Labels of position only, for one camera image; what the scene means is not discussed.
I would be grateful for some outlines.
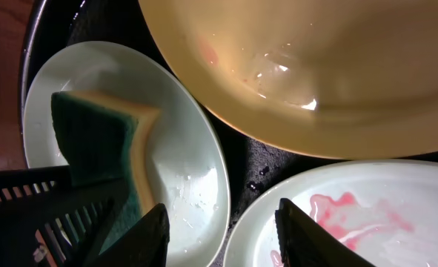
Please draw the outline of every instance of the brown wooden surface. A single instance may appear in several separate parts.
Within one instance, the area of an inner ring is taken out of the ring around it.
[[[0,0],[0,170],[26,168],[19,132],[18,70],[33,0]]]

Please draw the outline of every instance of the plate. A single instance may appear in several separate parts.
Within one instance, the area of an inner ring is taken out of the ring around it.
[[[327,158],[438,151],[438,1],[140,6],[185,87],[248,136]]]
[[[170,218],[167,266],[210,264],[225,238],[230,192],[219,141],[192,96],[163,67],[128,47],[66,47],[44,64],[27,96],[23,136],[30,168],[67,164],[50,116],[50,95],[60,90],[102,90],[162,110],[147,141],[146,168]]]
[[[283,197],[375,266],[438,266],[438,163],[345,162],[291,177],[243,214],[224,266],[282,266],[274,211]]]

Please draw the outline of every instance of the yellow plate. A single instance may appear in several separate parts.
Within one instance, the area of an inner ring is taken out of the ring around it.
[[[141,0],[185,87],[288,151],[438,151],[438,1]]]

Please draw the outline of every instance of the wet black surface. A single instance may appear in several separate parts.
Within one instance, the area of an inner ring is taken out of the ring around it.
[[[38,0],[33,10],[24,46],[27,53],[23,61],[27,64],[23,67],[21,63],[20,75],[25,77],[20,79],[21,108],[27,92],[23,88],[29,88],[42,64],[66,45],[85,41],[116,42],[144,53],[169,70],[147,30],[136,0]],[[273,148],[242,135],[205,112],[222,143],[228,167],[232,209],[227,240],[246,208],[269,188],[294,174],[340,162]],[[412,158],[438,162],[438,153]],[[224,251],[225,245],[212,266],[222,266]]]

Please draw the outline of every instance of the green sponge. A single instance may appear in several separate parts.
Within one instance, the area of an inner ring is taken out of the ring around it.
[[[102,250],[155,205],[145,171],[145,143],[159,111],[93,90],[54,93],[53,127],[73,186],[124,177],[129,195]]]

